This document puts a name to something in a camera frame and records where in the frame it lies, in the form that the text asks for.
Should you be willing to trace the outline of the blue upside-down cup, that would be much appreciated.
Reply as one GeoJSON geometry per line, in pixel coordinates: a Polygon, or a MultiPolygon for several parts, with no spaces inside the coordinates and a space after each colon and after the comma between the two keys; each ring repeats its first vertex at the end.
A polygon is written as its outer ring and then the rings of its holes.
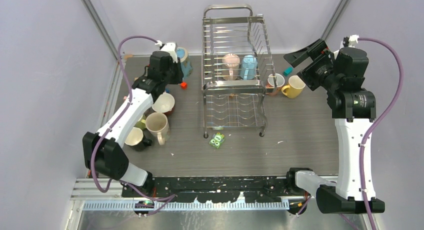
{"type": "Polygon", "coordinates": [[[177,57],[180,59],[181,71],[183,79],[187,79],[193,72],[193,66],[190,60],[189,52],[184,47],[178,47],[176,51],[177,57]]]}

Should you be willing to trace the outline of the salmon pink mug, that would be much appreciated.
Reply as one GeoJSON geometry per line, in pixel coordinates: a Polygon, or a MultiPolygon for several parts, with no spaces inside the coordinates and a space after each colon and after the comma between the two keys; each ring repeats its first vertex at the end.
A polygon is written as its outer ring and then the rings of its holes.
{"type": "Polygon", "coordinates": [[[266,80],[266,94],[275,96],[285,84],[285,78],[279,73],[271,73],[266,80]]]}

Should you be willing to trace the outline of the yellow cup tier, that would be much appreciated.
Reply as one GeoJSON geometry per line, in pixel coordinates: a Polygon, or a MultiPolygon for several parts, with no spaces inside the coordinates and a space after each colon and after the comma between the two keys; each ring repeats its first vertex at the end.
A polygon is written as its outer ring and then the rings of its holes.
{"type": "Polygon", "coordinates": [[[301,94],[305,87],[306,84],[303,80],[299,76],[293,75],[288,79],[288,84],[281,88],[281,92],[287,98],[294,99],[301,94]]]}

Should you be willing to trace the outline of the dark red mug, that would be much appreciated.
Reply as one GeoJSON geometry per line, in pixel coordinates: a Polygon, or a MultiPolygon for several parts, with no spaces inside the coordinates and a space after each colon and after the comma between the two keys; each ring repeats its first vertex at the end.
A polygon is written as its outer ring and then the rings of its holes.
{"type": "Polygon", "coordinates": [[[174,111],[175,98],[170,93],[164,92],[157,98],[151,108],[157,113],[169,116],[174,111]]]}

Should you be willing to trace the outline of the beige cup tier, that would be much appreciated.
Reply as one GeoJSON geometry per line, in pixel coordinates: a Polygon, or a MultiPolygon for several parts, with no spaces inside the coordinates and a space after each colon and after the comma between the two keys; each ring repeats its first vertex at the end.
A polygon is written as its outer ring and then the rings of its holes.
{"type": "Polygon", "coordinates": [[[170,138],[170,125],[164,113],[153,112],[146,117],[145,126],[156,137],[160,146],[166,144],[170,138]]]}

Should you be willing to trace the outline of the metal dish rack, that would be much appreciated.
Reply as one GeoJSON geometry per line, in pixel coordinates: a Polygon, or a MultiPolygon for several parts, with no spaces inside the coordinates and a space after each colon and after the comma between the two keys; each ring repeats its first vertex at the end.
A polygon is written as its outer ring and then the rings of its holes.
{"type": "Polygon", "coordinates": [[[264,99],[277,90],[265,19],[246,3],[212,4],[203,11],[201,89],[203,136],[225,128],[257,128],[268,119],[264,99]]]}

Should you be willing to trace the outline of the yellow mug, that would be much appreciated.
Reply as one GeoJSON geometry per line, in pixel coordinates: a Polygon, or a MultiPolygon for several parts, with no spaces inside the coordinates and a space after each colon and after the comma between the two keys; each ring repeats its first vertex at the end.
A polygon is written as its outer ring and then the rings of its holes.
{"type": "Polygon", "coordinates": [[[140,119],[135,123],[135,128],[145,130],[146,129],[146,116],[143,114],[140,119]]]}

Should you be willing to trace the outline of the pink upside-down cup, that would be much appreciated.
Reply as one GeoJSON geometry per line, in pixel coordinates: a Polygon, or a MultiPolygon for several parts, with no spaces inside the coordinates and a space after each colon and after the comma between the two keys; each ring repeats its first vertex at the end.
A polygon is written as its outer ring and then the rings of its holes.
{"type": "Polygon", "coordinates": [[[226,54],[222,59],[222,77],[224,80],[237,80],[240,76],[240,57],[234,53],[226,54]]]}

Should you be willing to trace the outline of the black mug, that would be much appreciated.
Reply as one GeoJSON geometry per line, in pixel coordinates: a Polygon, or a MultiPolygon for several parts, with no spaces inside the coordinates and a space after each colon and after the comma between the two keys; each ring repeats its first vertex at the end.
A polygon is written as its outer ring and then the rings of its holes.
{"type": "Polygon", "coordinates": [[[146,137],[143,130],[137,127],[133,127],[124,143],[132,150],[141,152],[145,148],[152,146],[153,141],[150,138],[146,137]]]}

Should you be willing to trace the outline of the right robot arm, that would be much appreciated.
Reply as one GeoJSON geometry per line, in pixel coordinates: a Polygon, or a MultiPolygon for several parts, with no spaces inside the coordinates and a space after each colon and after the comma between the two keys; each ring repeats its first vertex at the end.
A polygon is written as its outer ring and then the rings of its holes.
{"type": "Polygon", "coordinates": [[[310,168],[292,167],[285,188],[291,195],[309,193],[324,214],[383,213],[385,203],[376,197],[373,186],[371,155],[361,151],[363,140],[371,139],[368,129],[377,117],[376,98],[362,86],[369,64],[367,53],[347,42],[332,52],[318,39],[284,56],[292,67],[308,58],[311,63],[297,75],[310,90],[326,90],[338,137],[338,178],[331,182],[310,168]]]}

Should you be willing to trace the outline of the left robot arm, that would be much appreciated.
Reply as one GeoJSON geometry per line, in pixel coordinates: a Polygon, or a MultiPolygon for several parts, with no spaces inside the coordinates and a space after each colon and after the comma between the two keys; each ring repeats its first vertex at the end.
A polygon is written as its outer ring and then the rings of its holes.
{"type": "Polygon", "coordinates": [[[148,180],[151,173],[130,163],[122,148],[136,122],[165,92],[166,86],[182,83],[183,76],[176,50],[154,51],[147,75],[133,83],[118,111],[97,132],[83,136],[85,166],[92,173],[130,183],[141,197],[148,197],[154,189],[148,180]]]}

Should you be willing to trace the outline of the teal block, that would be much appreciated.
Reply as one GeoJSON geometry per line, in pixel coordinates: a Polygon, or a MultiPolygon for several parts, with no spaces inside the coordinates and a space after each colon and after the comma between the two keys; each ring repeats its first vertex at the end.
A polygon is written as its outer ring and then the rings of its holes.
{"type": "Polygon", "coordinates": [[[293,67],[288,67],[283,71],[283,75],[285,77],[288,77],[292,72],[293,72],[294,68],[293,67]]]}

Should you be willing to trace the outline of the orange round block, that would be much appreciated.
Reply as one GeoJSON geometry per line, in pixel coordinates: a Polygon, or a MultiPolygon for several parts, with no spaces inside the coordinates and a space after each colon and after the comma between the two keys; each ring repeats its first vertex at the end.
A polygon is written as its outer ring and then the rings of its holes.
{"type": "Polygon", "coordinates": [[[180,87],[181,87],[183,90],[186,90],[186,89],[188,88],[188,84],[187,84],[186,82],[182,82],[182,83],[180,84],[180,87]]]}

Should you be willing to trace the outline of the light blue mug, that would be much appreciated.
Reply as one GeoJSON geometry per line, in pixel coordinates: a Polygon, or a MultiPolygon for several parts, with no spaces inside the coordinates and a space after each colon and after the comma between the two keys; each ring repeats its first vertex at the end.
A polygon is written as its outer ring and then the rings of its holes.
{"type": "Polygon", "coordinates": [[[256,77],[257,58],[254,55],[245,55],[241,61],[240,77],[243,80],[253,80],[256,77]]]}

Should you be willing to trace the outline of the green owl toy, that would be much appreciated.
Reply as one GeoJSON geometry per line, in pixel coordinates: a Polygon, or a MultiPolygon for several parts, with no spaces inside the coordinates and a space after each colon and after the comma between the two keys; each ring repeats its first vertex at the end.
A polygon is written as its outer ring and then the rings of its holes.
{"type": "Polygon", "coordinates": [[[215,147],[216,149],[219,149],[221,144],[225,141],[225,136],[220,133],[217,132],[216,134],[214,134],[211,138],[211,140],[209,141],[209,144],[212,147],[215,147]]]}

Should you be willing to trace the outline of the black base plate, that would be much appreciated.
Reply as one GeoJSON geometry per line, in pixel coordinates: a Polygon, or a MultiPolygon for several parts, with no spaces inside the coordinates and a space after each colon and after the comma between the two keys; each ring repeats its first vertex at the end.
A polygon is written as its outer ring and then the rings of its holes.
{"type": "Polygon", "coordinates": [[[285,176],[149,177],[143,186],[120,184],[124,198],[148,196],[172,203],[234,203],[240,197],[246,203],[277,203],[287,197],[302,204],[311,198],[285,176]]]}

